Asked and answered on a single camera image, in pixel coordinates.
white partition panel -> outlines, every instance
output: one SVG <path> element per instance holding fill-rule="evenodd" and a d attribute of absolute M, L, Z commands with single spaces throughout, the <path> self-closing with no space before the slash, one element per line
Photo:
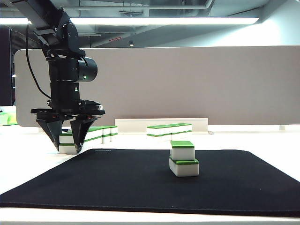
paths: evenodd
<path fill-rule="evenodd" d="M 209 118 L 210 125 L 300 123 L 300 46 L 85 49 L 98 76 L 80 84 L 81 99 L 117 118 Z M 30 50 L 40 86 L 48 66 Z M 46 107 L 30 76 L 25 50 L 15 55 L 17 119 L 37 126 L 30 109 Z"/>

fluorescent light strip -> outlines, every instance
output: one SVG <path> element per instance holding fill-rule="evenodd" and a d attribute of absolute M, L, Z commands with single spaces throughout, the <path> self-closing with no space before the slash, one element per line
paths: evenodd
<path fill-rule="evenodd" d="M 175 18 L 149 18 L 149 17 L 97 17 L 97 18 L 71 18 L 77 25 L 96 24 L 112 26 L 145 26 L 145 25 L 200 25 L 200 24 L 253 24 L 258 18 L 242 17 L 175 17 Z M 0 18 L 0 24 L 27 24 L 31 23 L 26 18 Z"/>
<path fill-rule="evenodd" d="M 18 24 L 28 24 L 31 22 L 28 21 L 27 18 L 0 18 L 0 24 L 5 24 L 5 25 L 18 25 Z"/>

black mouse pad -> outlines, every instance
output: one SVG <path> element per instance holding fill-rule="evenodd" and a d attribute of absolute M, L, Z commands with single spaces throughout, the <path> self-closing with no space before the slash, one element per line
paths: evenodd
<path fill-rule="evenodd" d="M 168 150 L 92 149 L 0 195 L 1 207 L 300 217 L 300 183 L 241 150 L 197 150 L 176 177 Z"/>

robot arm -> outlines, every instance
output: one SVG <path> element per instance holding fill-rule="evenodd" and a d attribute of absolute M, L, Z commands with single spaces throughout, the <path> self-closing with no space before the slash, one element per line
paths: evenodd
<path fill-rule="evenodd" d="M 105 114 L 101 104 L 81 100 L 79 83 L 90 82 L 97 75 L 97 65 L 79 49 L 77 29 L 64 9 L 57 9 L 50 0 L 13 0 L 32 22 L 49 63 L 51 109 L 32 109 L 37 122 L 59 150 L 63 121 L 71 121 L 76 152 L 80 152 L 91 124 Z"/>
<path fill-rule="evenodd" d="M 79 49 L 77 29 L 64 9 L 57 9 L 50 0 L 13 0 L 12 4 L 35 26 L 46 57 L 50 53 L 78 59 L 85 56 Z"/>

tile stack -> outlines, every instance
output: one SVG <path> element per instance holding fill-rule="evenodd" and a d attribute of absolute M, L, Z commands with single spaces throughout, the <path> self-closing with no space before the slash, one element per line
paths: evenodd
<path fill-rule="evenodd" d="M 158 141 L 188 139 L 192 132 L 192 124 L 173 123 L 147 127 L 147 136 Z"/>
<path fill-rule="evenodd" d="M 111 142 L 118 134 L 118 127 L 114 125 L 90 127 L 83 143 L 83 148 L 89 149 L 102 143 Z M 72 131 L 60 134 L 59 152 L 76 154 Z"/>
<path fill-rule="evenodd" d="M 199 161 L 195 158 L 195 147 L 190 141 L 171 141 L 169 167 L 177 177 L 199 175 Z"/>

